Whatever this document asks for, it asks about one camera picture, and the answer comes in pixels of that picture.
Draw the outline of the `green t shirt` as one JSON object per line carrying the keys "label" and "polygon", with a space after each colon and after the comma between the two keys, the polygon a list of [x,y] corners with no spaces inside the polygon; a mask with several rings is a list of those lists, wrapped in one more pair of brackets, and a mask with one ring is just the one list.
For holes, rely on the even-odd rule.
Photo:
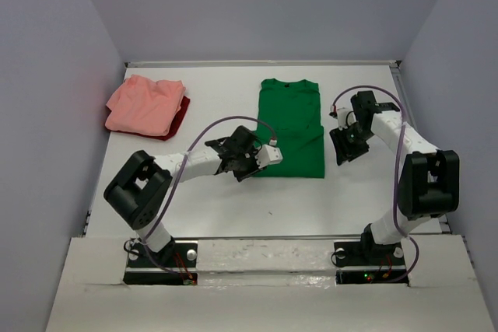
{"label": "green t shirt", "polygon": [[283,156],[281,163],[269,166],[258,177],[324,178],[324,128],[317,83],[262,81],[258,119],[272,127]]}

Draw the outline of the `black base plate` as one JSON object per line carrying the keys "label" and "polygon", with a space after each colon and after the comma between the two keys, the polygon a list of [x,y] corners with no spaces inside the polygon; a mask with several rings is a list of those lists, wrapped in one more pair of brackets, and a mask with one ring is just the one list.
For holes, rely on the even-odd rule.
{"label": "black base plate", "polygon": [[147,254],[136,239],[124,242],[127,254],[123,281],[126,285],[197,285],[198,242],[178,240],[171,254]]}
{"label": "black base plate", "polygon": [[360,241],[339,241],[334,243],[331,263],[338,285],[408,283],[406,278],[398,279],[407,270],[400,243],[379,249],[367,248]]}

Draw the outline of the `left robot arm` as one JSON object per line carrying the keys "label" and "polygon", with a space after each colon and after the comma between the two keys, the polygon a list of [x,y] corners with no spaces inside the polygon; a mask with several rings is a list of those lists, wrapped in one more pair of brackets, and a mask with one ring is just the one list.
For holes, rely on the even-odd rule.
{"label": "left robot arm", "polygon": [[157,157],[134,152],[103,198],[146,244],[147,259],[164,266],[174,254],[175,240],[162,223],[160,209],[173,184],[221,173],[232,173],[241,182],[282,160],[274,144],[262,143],[239,126],[231,136],[208,141],[202,149]]}

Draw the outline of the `pink folded t shirt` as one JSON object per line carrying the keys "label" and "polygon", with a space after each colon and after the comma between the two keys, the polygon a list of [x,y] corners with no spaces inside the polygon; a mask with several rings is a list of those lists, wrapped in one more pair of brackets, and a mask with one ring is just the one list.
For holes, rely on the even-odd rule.
{"label": "pink folded t shirt", "polygon": [[186,88],[181,81],[153,81],[141,75],[125,79],[107,101],[105,127],[151,137],[167,135],[181,109]]}

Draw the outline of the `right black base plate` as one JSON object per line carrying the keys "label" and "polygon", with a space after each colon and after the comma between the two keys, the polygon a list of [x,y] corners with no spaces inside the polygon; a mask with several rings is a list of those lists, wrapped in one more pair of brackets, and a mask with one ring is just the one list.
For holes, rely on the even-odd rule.
{"label": "right black base plate", "polygon": [[360,241],[339,241],[334,243],[331,263],[338,285],[408,283],[406,278],[398,279],[407,270],[400,243],[379,249],[367,248]]}

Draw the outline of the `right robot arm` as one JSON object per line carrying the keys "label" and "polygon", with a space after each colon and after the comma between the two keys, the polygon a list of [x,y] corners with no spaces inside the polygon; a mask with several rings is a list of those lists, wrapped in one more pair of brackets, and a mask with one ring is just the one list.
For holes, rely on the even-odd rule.
{"label": "right robot arm", "polygon": [[392,258],[415,228],[455,211],[459,204],[458,154],[428,142],[408,123],[398,99],[380,103],[375,90],[360,86],[349,108],[331,105],[338,127],[330,137],[338,165],[367,154],[373,137],[395,154],[393,204],[365,227],[359,240],[335,245],[332,258],[338,267],[377,265]]}

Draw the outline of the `dark red folded t shirt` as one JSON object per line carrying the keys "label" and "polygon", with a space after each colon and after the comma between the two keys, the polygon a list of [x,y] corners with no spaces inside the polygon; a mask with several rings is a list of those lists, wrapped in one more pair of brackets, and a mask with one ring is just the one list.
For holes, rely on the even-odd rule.
{"label": "dark red folded t shirt", "polygon": [[160,135],[160,136],[151,136],[151,135],[142,135],[142,134],[137,134],[137,133],[132,133],[132,135],[139,136],[142,138],[150,138],[150,139],[155,139],[159,141],[167,141],[174,137],[180,126],[182,125],[185,115],[188,111],[188,108],[190,106],[191,99],[187,96],[184,96],[181,101],[180,109],[179,111],[175,114],[174,119],[171,122],[170,129],[166,135]]}

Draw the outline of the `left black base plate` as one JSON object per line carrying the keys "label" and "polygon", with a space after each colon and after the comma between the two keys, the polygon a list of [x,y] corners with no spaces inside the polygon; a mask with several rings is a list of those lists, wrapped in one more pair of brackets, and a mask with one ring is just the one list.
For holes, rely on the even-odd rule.
{"label": "left black base plate", "polygon": [[171,254],[147,254],[136,239],[124,242],[127,254],[123,281],[126,285],[197,285],[198,242],[178,240]]}

